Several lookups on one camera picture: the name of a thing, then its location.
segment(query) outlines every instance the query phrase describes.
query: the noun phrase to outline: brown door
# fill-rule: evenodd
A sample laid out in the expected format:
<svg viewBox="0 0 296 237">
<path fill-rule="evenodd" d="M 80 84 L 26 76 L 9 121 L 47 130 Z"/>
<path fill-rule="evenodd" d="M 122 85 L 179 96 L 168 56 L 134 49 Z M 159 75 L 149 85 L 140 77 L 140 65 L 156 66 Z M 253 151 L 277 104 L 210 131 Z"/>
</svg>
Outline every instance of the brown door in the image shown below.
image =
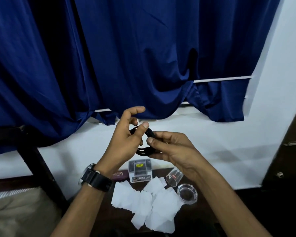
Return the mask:
<svg viewBox="0 0 296 237">
<path fill-rule="evenodd" d="M 296 115 L 277 151 L 263 185 L 296 180 Z"/>
</svg>

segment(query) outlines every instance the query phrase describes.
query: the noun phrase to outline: black band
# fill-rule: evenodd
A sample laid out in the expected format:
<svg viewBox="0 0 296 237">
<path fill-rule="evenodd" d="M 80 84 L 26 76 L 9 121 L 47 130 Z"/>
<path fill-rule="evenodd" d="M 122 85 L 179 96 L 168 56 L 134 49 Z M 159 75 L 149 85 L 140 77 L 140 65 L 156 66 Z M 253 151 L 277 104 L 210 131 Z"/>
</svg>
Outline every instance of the black band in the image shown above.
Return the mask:
<svg viewBox="0 0 296 237">
<path fill-rule="evenodd" d="M 93 170 L 93 168 L 87 169 L 81 179 L 83 180 L 83 182 L 86 182 L 92 187 L 104 192 L 108 192 L 112 185 L 111 179 L 99 174 L 98 172 Z"/>
<path fill-rule="evenodd" d="M 135 128 L 129 130 L 129 132 L 131 134 L 134 134 L 135 133 L 135 130 L 138 128 L 138 126 L 136 126 Z M 145 132 L 146 136 L 148 137 L 152 137 L 152 138 L 155 138 L 155 135 L 153 133 L 152 130 L 150 130 L 148 128 L 148 130 Z M 136 151 L 136 154 L 138 155 L 141 155 L 141 156 L 148 156 L 148 155 L 152 155 L 153 153 L 155 152 L 155 148 L 149 146 L 149 147 L 146 147 L 146 148 L 138 148 L 138 150 Z"/>
</svg>

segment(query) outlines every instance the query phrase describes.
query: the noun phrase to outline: beige fabric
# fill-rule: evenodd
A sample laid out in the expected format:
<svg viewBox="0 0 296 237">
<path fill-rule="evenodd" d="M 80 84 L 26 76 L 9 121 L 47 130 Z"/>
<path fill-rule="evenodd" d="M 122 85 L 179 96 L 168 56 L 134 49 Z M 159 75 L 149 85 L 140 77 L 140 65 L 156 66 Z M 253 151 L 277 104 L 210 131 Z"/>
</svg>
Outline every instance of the beige fabric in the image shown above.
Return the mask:
<svg viewBox="0 0 296 237">
<path fill-rule="evenodd" d="M 40 188 L 0 199 L 0 237 L 50 236 L 60 219 L 60 210 Z"/>
</svg>

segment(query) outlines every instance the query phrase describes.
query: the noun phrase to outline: white wall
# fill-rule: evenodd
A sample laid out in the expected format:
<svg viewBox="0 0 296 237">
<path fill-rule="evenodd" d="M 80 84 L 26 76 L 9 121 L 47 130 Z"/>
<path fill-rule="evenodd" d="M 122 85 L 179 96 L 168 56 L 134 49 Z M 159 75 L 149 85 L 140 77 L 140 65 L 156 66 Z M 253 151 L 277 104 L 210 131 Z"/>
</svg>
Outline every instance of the white wall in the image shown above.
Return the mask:
<svg viewBox="0 0 296 237">
<path fill-rule="evenodd" d="M 150 122 L 154 131 L 185 133 L 235 189 L 259 186 L 296 114 L 296 0 L 282 0 L 277 15 L 262 63 L 250 81 L 245 121 L 215 123 L 191 107 L 190 114 L 180 115 L 178 110 L 165 120 Z M 81 171 L 101 158 L 113 130 L 114 126 L 90 121 L 66 140 L 40 148 L 67 197 L 78 189 Z M 153 164 L 171 166 L 156 160 Z M 0 178 L 30 174 L 16 152 L 0 155 Z"/>
</svg>

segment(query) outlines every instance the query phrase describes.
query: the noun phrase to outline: watch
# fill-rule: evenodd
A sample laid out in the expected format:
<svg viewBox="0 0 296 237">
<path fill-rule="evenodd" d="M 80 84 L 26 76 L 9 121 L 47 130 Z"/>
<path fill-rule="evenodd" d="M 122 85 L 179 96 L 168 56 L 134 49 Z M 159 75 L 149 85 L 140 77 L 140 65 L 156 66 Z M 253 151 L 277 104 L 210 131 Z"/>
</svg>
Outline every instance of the watch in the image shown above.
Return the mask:
<svg viewBox="0 0 296 237">
<path fill-rule="evenodd" d="M 88 165 L 88 167 L 82 173 L 79 184 L 82 185 L 86 182 L 89 186 L 94 187 L 98 190 L 104 192 L 109 191 L 113 181 L 101 175 L 99 171 L 94 170 L 94 166 L 94 163 Z"/>
</svg>

